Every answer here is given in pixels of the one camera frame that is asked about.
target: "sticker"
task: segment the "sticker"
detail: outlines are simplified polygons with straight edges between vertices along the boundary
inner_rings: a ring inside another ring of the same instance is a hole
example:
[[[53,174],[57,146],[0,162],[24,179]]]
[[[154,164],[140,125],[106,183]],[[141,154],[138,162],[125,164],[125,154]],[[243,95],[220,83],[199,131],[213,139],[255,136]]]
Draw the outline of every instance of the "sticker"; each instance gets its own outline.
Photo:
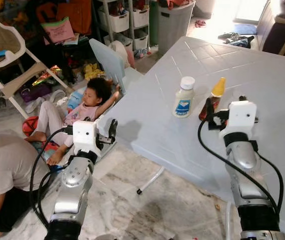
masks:
[[[191,100],[180,100],[175,109],[175,113],[179,116],[185,116],[189,113],[191,107]]]

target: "gray t-shirt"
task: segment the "gray t-shirt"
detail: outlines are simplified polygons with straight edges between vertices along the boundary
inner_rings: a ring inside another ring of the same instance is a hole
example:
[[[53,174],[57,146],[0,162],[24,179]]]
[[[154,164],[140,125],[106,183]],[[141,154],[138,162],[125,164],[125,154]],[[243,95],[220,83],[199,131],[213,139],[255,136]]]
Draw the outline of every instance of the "gray t-shirt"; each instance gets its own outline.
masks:
[[[33,164],[38,155],[36,149],[18,136],[0,134],[0,194],[13,187],[29,192]],[[49,168],[41,158],[38,161],[33,190],[39,188],[40,182]]]

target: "orange bag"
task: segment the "orange bag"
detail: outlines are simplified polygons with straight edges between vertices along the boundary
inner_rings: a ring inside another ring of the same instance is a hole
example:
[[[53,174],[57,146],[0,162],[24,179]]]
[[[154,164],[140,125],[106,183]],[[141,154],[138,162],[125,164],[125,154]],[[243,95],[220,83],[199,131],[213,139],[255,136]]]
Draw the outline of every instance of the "orange bag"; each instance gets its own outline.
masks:
[[[189,4],[189,0],[167,0],[168,9],[174,8],[174,5],[183,6]]]
[[[56,19],[69,17],[75,33],[90,35],[92,33],[92,0],[70,0],[70,3],[59,3]]]
[[[37,7],[36,14],[41,24],[56,22],[57,5],[46,2]]]

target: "red ball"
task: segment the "red ball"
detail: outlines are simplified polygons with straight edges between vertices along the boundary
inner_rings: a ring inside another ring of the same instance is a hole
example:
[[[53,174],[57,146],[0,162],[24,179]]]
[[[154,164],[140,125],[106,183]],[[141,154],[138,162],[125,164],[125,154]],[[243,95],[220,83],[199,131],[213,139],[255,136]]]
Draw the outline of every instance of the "red ball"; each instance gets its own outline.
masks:
[[[37,128],[38,116],[28,117],[22,124],[23,133],[29,137]]]

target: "white table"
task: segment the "white table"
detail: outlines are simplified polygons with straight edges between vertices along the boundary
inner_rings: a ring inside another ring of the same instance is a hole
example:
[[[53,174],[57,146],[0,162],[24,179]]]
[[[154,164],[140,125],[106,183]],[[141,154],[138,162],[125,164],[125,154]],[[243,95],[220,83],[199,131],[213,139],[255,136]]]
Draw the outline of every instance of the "white table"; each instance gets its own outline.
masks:
[[[181,77],[196,79],[193,111],[188,118],[172,115]],[[259,153],[275,163],[284,178],[280,228],[285,232],[285,57],[230,45],[182,37],[99,122],[101,132],[118,120],[117,140],[136,153],[196,185],[232,200],[224,164],[203,149],[197,138],[198,114],[212,87],[226,77],[220,108],[246,95],[257,104],[259,123],[253,129]],[[202,132],[203,141],[226,156],[217,131]],[[278,201],[276,173],[263,164],[269,191]]]

